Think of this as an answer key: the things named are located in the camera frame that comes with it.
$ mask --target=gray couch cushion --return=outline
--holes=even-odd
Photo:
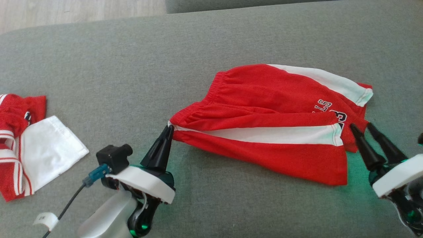
[[[183,13],[318,1],[324,0],[166,0],[166,9],[168,13]]]
[[[41,237],[96,167],[95,152],[129,143],[139,163],[168,119],[201,100],[216,72],[256,64],[314,67],[372,84],[366,118],[407,155],[422,152],[423,2],[301,3],[55,25],[0,36],[1,93],[45,94],[91,151],[34,196],[0,199],[0,236]],[[349,184],[329,187],[174,142],[176,197],[148,237],[413,237],[377,199],[359,154]],[[75,230],[114,191],[83,190],[49,238]]]

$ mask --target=red fabric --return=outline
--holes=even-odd
[[[25,118],[30,113],[30,120]],[[29,123],[41,121],[46,116],[46,96],[22,98],[7,94],[0,104],[0,130],[9,130],[15,137],[22,134]]]
[[[0,95],[0,192],[4,199],[8,202],[16,198],[23,197],[24,194],[16,194],[14,186],[17,181],[14,180],[15,173],[20,181],[22,176],[26,176],[21,172],[22,165],[20,163],[19,151],[15,151],[16,141],[12,141],[12,146],[7,146],[6,141],[10,140],[10,136],[18,138],[24,132],[25,128],[33,123],[39,122],[46,115],[46,97],[26,97],[22,98],[15,94]],[[14,157],[6,156],[13,151]],[[16,162],[3,162],[2,160],[15,160]],[[17,183],[18,190],[22,190],[20,183]]]
[[[309,77],[265,64],[219,72],[206,97],[175,114],[170,122],[202,131],[331,125],[340,115],[315,107],[324,107],[327,102],[331,104],[330,110],[347,115],[341,134],[344,146],[250,143],[180,130],[175,131],[174,139],[291,176],[345,185],[345,150],[357,150],[349,125],[355,123],[362,131],[365,129],[368,123],[364,119],[365,107]]]

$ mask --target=white trim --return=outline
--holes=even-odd
[[[0,105],[1,105],[1,103],[3,102],[3,100],[6,98],[6,96],[7,96],[7,94],[2,94],[2,95],[0,96]]]
[[[309,77],[316,82],[328,87],[337,93],[344,95],[347,99],[354,102],[357,106],[364,107],[366,103],[373,96],[372,89],[366,89],[349,80],[348,78],[341,77],[324,71],[322,69],[303,68],[288,65],[268,64],[275,68],[285,70],[291,74],[303,75]]]
[[[177,125],[175,130],[193,131],[220,138],[267,144],[328,144],[343,145],[342,129],[338,123],[312,127],[248,127],[223,130],[198,131]]]
[[[13,138],[13,136],[11,136],[11,135],[0,135],[0,138],[10,139],[10,140],[14,140],[14,139],[15,139],[15,138]]]
[[[18,189],[18,173],[19,173],[19,163],[15,163],[15,167],[13,170],[13,185],[15,188],[15,194],[19,195],[19,189]]]
[[[9,130],[0,130],[0,134],[7,134],[8,136],[14,137],[13,132]]]
[[[31,195],[30,193],[30,188],[29,188],[29,182],[27,180],[27,178],[25,177],[25,175],[22,176],[22,186],[24,187],[24,196],[29,196]]]
[[[15,143],[15,144],[19,144],[19,148],[18,148],[18,151],[17,151],[17,158],[18,158],[18,160],[20,160],[20,163],[21,163],[21,179],[20,179],[20,185],[21,185],[21,188],[22,188],[22,181],[23,181],[23,179],[25,178],[25,175],[24,175],[24,173],[23,173],[23,169],[24,169],[24,164],[23,164],[23,162],[22,162],[22,160],[23,160],[23,158],[22,158],[22,148],[23,148],[23,140],[21,139],[22,137],[20,136],[20,137],[18,137],[17,138],[17,143]]]
[[[14,141],[14,143],[12,143],[12,151],[13,151],[13,153],[15,153],[15,151],[16,151],[16,140]]]
[[[21,138],[20,136],[16,137],[14,148],[12,148],[13,153],[16,154],[16,158],[18,158],[18,159],[19,159],[19,153],[20,153],[20,149],[21,149],[20,146],[19,146],[20,138]]]
[[[22,166],[21,163],[18,164],[18,168],[19,168],[19,171],[18,171],[18,183],[19,183],[19,186],[18,186],[18,188],[19,188],[19,194],[21,194],[23,192],[22,179],[24,177],[23,166]]]
[[[19,161],[15,159],[1,159],[0,163],[19,163]]]
[[[19,162],[15,153],[9,149],[0,149],[0,158],[15,158]]]

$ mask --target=white fabric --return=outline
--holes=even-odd
[[[338,123],[312,127],[254,127],[198,131],[177,125],[175,130],[194,131],[230,140],[269,144],[329,144],[343,145]]]
[[[0,138],[6,138],[6,139],[14,139],[13,132],[9,130],[0,130]]]
[[[291,74],[309,77],[328,87],[329,89],[344,95],[347,99],[353,101],[357,106],[360,107],[364,107],[373,96],[372,89],[363,88],[345,77],[329,73],[322,69],[303,68],[279,64],[268,65],[285,70]]]
[[[0,95],[0,104],[3,102],[3,100],[6,98],[7,94],[1,94]]]
[[[87,147],[56,116],[27,127],[17,151],[29,179],[23,185],[31,186],[31,194],[88,154]]]
[[[40,213],[37,218],[35,218],[33,225],[43,224],[49,228],[49,231],[52,231],[52,229],[57,225],[58,222],[59,220],[55,214]]]
[[[0,158],[10,158],[10,159],[13,158],[19,162],[19,160],[16,158],[16,155],[13,153],[13,151],[9,149],[0,149]]]

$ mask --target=red and white garment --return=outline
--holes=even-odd
[[[44,119],[46,97],[22,98],[15,94],[0,95],[0,192],[6,201],[22,194],[23,171],[20,159],[14,153],[28,125]]]
[[[88,149],[56,116],[43,119],[45,96],[1,98],[0,192],[8,202],[34,194]]]
[[[173,139],[328,185],[347,184],[349,129],[364,131],[370,85],[321,69],[247,65],[217,73],[206,97],[176,113]]]

